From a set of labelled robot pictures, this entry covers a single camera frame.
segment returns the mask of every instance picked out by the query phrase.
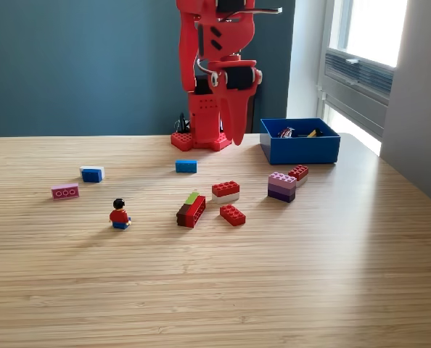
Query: red lego baseplate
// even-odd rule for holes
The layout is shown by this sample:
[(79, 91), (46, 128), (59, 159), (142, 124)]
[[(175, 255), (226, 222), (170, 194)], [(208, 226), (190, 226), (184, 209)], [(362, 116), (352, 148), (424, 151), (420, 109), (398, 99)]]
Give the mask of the red lego baseplate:
[(228, 140), (224, 133), (221, 133), (216, 141), (211, 143), (195, 143), (193, 136), (190, 133), (172, 133), (171, 143), (181, 151), (189, 151), (191, 149), (212, 149), (215, 152), (219, 152), (225, 149), (231, 144), (231, 140)]
[(239, 185), (234, 181), (213, 185), (213, 194), (215, 194), (217, 197), (227, 196), (229, 194), (236, 194), (238, 192)]
[(228, 204), (221, 207), (221, 217), (227, 220), (232, 226), (246, 223), (246, 216), (233, 205)]
[(193, 148), (193, 137), (190, 133), (172, 133), (171, 143), (181, 151), (189, 151)]
[(307, 174), (309, 174), (309, 168), (305, 165), (298, 165), (288, 173), (289, 176), (295, 177), (297, 181), (303, 179)]

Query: purple lego brick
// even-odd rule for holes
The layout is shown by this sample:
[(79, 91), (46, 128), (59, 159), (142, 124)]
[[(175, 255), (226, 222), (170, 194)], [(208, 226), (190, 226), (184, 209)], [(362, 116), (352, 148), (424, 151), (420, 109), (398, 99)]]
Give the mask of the purple lego brick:
[(269, 191), (278, 192), (279, 194), (283, 194), (285, 196), (291, 196), (292, 194), (296, 193), (296, 186), (289, 190), (288, 188), (281, 187), (281, 186), (274, 185), (274, 184), (270, 183), (267, 185), (267, 189)]
[(291, 190), (293, 187), (296, 187), (296, 178), (275, 172), (268, 177), (268, 183)]
[(291, 196), (286, 196), (284, 194), (279, 194), (278, 192), (268, 190), (267, 196), (275, 198), (275, 199), (279, 199), (280, 201), (283, 201), (286, 203), (290, 203), (295, 199), (296, 193), (292, 194)]

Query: teal wall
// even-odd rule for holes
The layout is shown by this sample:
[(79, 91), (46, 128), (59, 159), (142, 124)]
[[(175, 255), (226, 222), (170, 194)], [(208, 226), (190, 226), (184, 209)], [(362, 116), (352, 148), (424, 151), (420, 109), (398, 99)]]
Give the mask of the teal wall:
[[(255, 131), (286, 115), (294, 1), (257, 5), (284, 13), (256, 16), (243, 51), (264, 72)], [(0, 136), (171, 133), (179, 29), (174, 0), (0, 0)]]

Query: objects inside box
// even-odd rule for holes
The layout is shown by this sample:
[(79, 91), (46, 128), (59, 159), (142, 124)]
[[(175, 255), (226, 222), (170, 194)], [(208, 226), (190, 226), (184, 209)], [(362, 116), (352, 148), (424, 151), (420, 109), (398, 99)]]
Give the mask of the objects inside box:
[(314, 138), (314, 137), (320, 137), (323, 135), (324, 135), (324, 132), (322, 132), (320, 128), (314, 129), (309, 134), (298, 134), (294, 128), (286, 127), (285, 129), (279, 132), (277, 137), (278, 138)]

